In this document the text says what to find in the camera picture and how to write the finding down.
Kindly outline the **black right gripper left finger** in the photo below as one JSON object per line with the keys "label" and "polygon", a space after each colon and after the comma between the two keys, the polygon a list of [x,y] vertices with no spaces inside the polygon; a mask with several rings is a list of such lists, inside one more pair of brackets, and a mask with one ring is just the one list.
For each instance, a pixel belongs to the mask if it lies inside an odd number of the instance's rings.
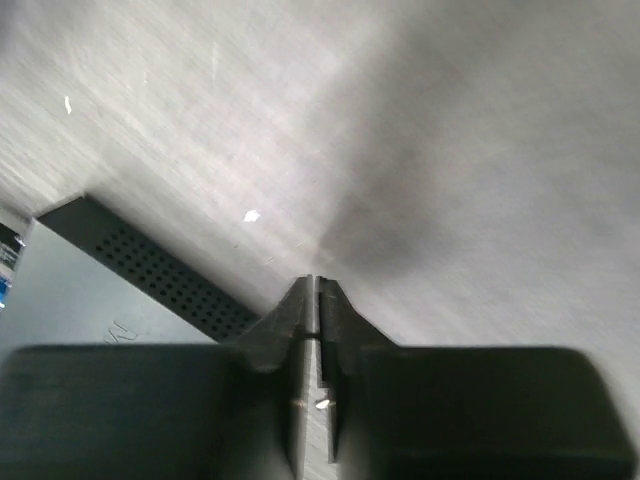
{"label": "black right gripper left finger", "polygon": [[1,365],[5,479],[297,479],[313,281],[218,344],[39,345]]}

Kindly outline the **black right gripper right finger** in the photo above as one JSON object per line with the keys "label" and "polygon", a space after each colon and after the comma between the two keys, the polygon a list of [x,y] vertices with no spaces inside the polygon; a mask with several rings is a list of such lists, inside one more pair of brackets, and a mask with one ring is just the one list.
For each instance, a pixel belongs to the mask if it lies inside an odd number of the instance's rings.
{"label": "black right gripper right finger", "polygon": [[319,381],[342,479],[631,479],[638,450],[582,352],[401,346],[317,281]]}

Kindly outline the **dark grey network switch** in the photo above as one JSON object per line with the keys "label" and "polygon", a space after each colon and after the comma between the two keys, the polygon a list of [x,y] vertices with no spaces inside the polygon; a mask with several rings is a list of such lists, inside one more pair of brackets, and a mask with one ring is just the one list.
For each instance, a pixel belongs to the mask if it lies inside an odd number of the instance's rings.
{"label": "dark grey network switch", "polygon": [[256,313],[91,198],[36,216],[1,313],[1,349],[230,341]]}

